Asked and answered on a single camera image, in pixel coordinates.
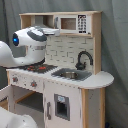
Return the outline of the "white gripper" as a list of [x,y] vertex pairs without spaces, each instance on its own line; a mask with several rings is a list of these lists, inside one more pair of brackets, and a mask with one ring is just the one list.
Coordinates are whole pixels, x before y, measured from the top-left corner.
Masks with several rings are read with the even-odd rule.
[[59,36],[60,35],[60,30],[59,29],[53,29],[53,28],[40,28],[39,29],[43,35],[55,35]]

